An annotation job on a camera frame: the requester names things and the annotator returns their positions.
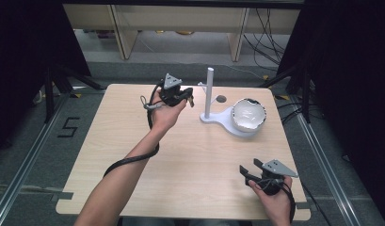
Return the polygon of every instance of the wrist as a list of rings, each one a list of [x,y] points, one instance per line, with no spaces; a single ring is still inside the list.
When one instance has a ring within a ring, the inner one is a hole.
[[[291,226],[292,224],[289,220],[271,220],[272,225],[274,226]]]
[[[166,127],[154,126],[149,133],[155,136],[159,136],[159,139],[161,139],[167,133],[167,131],[168,129]]]

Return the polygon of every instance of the forearm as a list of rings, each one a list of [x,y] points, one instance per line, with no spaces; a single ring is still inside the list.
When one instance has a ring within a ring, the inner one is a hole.
[[[126,157],[152,152],[166,132],[153,128]],[[115,225],[147,163],[145,159],[110,171],[89,195],[75,225]]]

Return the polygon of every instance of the controller strap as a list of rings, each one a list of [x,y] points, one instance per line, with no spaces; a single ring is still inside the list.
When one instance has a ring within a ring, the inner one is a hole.
[[[296,202],[295,202],[295,198],[293,197],[293,194],[292,194],[292,189],[285,183],[283,183],[285,186],[288,187],[288,190],[286,190],[285,187],[283,186],[280,186],[280,188],[286,193],[286,195],[288,196],[289,198],[289,201],[291,203],[291,211],[290,211],[290,214],[289,214],[289,220],[290,222],[292,223],[293,221],[293,218],[295,217],[295,211],[296,211]]]

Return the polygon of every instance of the vr controller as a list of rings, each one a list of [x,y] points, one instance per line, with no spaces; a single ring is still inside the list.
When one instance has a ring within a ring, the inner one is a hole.
[[[255,158],[253,163],[263,171],[262,178],[249,174],[247,169],[239,166],[239,172],[245,177],[245,185],[249,186],[249,180],[252,180],[269,196],[277,194],[283,187],[283,176],[298,177],[297,173],[276,159],[264,164]]]
[[[166,78],[164,80],[162,79],[157,84],[157,87],[161,88],[160,99],[162,99],[165,105],[176,106],[183,99],[186,99],[191,107],[195,105],[193,102],[193,89],[187,88],[185,90],[181,90],[181,83],[183,83],[183,80],[171,76],[170,74],[166,74]],[[144,104],[144,108],[147,110],[154,110],[163,105],[161,103],[149,105],[146,101],[145,103],[142,101],[142,104]]]

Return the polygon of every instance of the white object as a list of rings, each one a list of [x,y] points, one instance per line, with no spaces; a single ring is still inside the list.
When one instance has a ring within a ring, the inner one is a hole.
[[[255,133],[265,122],[265,108],[256,100],[245,98],[233,106],[231,118],[239,131]]]
[[[233,110],[233,107],[227,107],[224,111],[220,113],[210,113],[209,118],[204,117],[204,113],[201,113],[201,121],[203,123],[209,124],[209,123],[216,123],[222,125],[227,132],[230,134],[241,137],[241,138],[249,138],[253,137],[256,133],[255,132],[242,132],[233,125],[233,121],[231,120],[231,112]]]
[[[212,87],[213,87],[214,69],[207,69],[207,82],[206,82],[206,105],[204,108],[204,118],[209,119],[210,105],[212,104]]]

